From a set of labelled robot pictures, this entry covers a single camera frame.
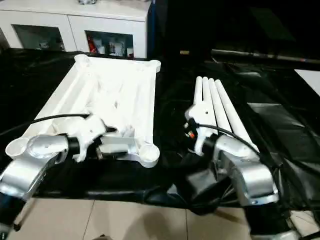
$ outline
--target red object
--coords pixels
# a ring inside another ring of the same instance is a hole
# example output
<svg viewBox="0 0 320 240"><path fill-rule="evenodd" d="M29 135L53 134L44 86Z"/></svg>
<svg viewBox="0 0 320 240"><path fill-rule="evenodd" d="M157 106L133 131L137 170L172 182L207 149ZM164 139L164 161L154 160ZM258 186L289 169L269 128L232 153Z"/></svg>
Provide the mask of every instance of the red object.
<svg viewBox="0 0 320 240"><path fill-rule="evenodd" d="M88 40L90 53L96 53L97 52L97 48L96 48L96 46L94 44L94 41L92 41L90 36L86 36L86 39Z"/></svg>

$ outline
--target white cabinet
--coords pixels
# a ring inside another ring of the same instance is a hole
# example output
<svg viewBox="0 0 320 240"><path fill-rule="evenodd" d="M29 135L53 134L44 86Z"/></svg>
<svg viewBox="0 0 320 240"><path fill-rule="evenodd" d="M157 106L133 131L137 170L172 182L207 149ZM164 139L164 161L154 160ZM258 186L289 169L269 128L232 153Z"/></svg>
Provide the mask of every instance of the white cabinet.
<svg viewBox="0 0 320 240"><path fill-rule="evenodd" d="M66 15L0 10L0 28L11 48L77 50Z"/></svg>
<svg viewBox="0 0 320 240"><path fill-rule="evenodd" d="M77 0L4 0L0 29L11 48L97 50L146 58L150 5L141 0L99 0L93 5Z"/></svg>

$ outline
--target black tablecloth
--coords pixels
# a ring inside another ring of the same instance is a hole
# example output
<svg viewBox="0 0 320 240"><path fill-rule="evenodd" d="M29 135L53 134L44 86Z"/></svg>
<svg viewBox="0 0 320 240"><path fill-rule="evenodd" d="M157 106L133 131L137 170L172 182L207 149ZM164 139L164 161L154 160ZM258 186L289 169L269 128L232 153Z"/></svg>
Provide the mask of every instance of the black tablecloth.
<svg viewBox="0 0 320 240"><path fill-rule="evenodd" d="M10 49L0 55L0 131L32 120L74 64L78 52ZM234 106L273 172L282 206L320 207L319 96L293 67L161 59L156 79L154 168L137 162L68 161L51 168L37 197L129 201L190 209L238 206L229 179L216 182L209 162L187 151L184 112L197 76L221 79ZM0 138L1 151L25 129ZM0 167L10 159L3 153Z"/></svg>

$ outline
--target tiled floor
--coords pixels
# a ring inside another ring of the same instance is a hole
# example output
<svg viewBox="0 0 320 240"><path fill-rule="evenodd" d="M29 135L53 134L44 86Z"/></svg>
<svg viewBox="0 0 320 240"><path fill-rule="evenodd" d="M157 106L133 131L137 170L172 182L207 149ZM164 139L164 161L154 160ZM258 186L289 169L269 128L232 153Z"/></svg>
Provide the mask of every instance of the tiled floor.
<svg viewBox="0 0 320 240"><path fill-rule="evenodd" d="M250 239L244 213L236 208L198 216L189 210L129 202L37 199L28 207L22 229L10 240L92 240L102 234L112 240ZM293 212L292 219L303 235L318 229L310 212Z"/></svg>

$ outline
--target white cylindrical rod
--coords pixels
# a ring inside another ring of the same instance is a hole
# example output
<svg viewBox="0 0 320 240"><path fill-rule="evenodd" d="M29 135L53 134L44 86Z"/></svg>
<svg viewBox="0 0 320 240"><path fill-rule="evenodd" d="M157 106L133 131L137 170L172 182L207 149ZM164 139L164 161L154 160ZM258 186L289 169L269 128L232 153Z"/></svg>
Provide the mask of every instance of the white cylindrical rod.
<svg viewBox="0 0 320 240"><path fill-rule="evenodd" d="M210 122L213 126L217 126L216 116L214 106L212 105L212 99L210 94L209 80L205 76L202 78L202 91L203 91L203 101L208 103L209 111L210 111Z"/></svg>
<svg viewBox="0 0 320 240"><path fill-rule="evenodd" d="M231 132L232 130L213 78L209 79L209 88L217 126Z"/></svg>
<svg viewBox="0 0 320 240"><path fill-rule="evenodd" d="M244 124L242 123L237 111L232 104L224 86L221 81L218 79L215 81L216 88L218 90L220 99L222 101L225 113L229 119L233 132L238 135L240 138L244 139L250 144L253 144L247 130L245 129Z"/></svg>
<svg viewBox="0 0 320 240"><path fill-rule="evenodd" d="M202 102L202 77L197 76L195 79L193 104Z"/></svg>

